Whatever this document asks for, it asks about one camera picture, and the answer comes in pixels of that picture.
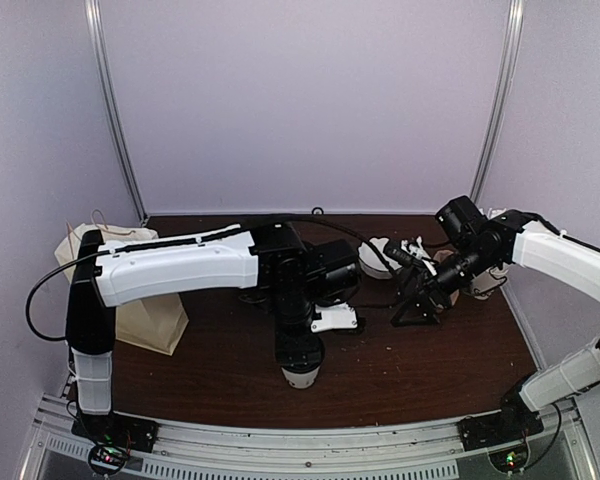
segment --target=table surface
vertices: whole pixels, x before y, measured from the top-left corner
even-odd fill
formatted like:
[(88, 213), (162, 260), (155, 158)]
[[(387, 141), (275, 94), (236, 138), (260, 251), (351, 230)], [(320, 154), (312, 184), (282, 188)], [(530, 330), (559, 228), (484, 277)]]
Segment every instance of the table surface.
[[(366, 236), (445, 240), (431, 216), (342, 215), (325, 219)], [(153, 217), (160, 236), (207, 231), (235, 217)], [(297, 224), (320, 243), (342, 234)], [(356, 240), (351, 240), (357, 247)], [(365, 278), (352, 305), (389, 301), (394, 285)], [(321, 334), (326, 357), (316, 383), (295, 390), (273, 354), (273, 319), (238, 299), (239, 291), (181, 294), (190, 323), (172, 357), (118, 342), (117, 410), (186, 422), (252, 428), (394, 425), (498, 408), (502, 395), (535, 370), (498, 291), (488, 301), (461, 295), (441, 324), (393, 328), (392, 310), (360, 310), (360, 336)]]

